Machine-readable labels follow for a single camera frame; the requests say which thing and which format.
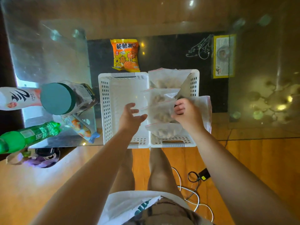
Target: green bottle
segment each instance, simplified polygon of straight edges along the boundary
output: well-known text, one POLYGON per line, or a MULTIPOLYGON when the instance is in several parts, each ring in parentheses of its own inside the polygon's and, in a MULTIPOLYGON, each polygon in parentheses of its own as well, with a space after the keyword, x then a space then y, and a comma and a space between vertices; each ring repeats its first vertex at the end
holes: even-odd
POLYGON ((60 123, 49 121, 18 131, 6 132, 0 136, 0 154, 13 153, 34 145, 61 132, 60 123))

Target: orange snack bag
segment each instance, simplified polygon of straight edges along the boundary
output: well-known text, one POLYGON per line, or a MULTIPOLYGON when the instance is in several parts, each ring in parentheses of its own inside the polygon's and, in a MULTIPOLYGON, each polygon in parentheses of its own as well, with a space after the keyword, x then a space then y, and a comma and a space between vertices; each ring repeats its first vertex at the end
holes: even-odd
POLYGON ((137 63, 137 49, 139 43, 136 39, 112 39, 113 47, 113 68, 116 70, 125 69, 129 72, 140 72, 137 63))

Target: white cable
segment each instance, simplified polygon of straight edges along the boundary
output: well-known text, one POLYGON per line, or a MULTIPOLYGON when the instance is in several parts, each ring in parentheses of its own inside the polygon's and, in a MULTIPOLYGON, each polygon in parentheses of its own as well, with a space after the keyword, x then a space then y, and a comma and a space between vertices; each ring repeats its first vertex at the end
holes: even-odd
MULTIPOLYGON (((190 189, 188 189, 188 188, 186 188, 186 187, 182 187, 182 186, 181 186, 181 177, 180 177, 178 171, 177 171, 174 167, 172 167, 172 169, 174 169, 174 170, 176 171, 176 173, 177 173, 177 175, 178 175, 178 177, 179 177, 179 184, 180 184, 180 185, 177 186, 178 188, 180 188, 179 191, 181 191, 181 189, 185 189, 185 190, 187 190, 187 191, 192 192, 193 194, 195 194, 195 195, 198 197, 198 203, 197 203, 197 204, 192 203, 191 201, 185 199, 185 201, 187 201, 187 202, 189 202, 189 203, 191 203, 191 204, 193 204, 193 205, 196 205, 196 208, 194 209, 194 212, 197 210, 197 208, 199 207, 199 205, 204 205, 204 206, 208 207, 208 209, 209 209, 210 212, 212 213, 212 209, 211 209, 208 205, 206 205, 206 204, 200 204, 200 197, 199 197, 199 195, 198 195, 198 193, 197 193, 196 191, 193 191, 193 190, 190 190, 190 189)), ((212 213, 212 220, 211 220, 211 222, 213 222, 213 221, 214 221, 214 214, 212 213)))

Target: basket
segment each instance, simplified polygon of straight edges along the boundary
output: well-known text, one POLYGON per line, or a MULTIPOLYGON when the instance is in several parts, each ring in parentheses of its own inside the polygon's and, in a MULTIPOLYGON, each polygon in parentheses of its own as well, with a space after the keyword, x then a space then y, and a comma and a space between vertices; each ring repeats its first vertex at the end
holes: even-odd
MULTIPOLYGON (((178 94, 184 97, 199 95, 199 71, 192 70, 181 86, 178 94)), ((98 76, 100 103, 102 113, 103 143, 114 136, 119 127, 119 119, 127 103, 135 103, 136 107, 146 107, 147 101, 140 93, 149 89, 150 82, 146 72, 101 73, 98 76)), ((133 136, 128 148, 161 148, 161 147, 195 147, 196 143, 191 136, 183 130, 180 136, 170 139, 160 139, 152 135, 143 122, 133 136)))

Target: forearm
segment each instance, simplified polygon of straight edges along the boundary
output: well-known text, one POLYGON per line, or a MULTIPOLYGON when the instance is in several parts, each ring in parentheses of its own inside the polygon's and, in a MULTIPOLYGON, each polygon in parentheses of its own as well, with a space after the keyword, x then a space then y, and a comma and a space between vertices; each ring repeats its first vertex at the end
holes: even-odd
POLYGON ((208 132, 192 133, 236 224, 296 224, 279 197, 208 132))
POLYGON ((53 195, 33 224, 97 224, 131 138, 124 131, 113 136, 53 195))

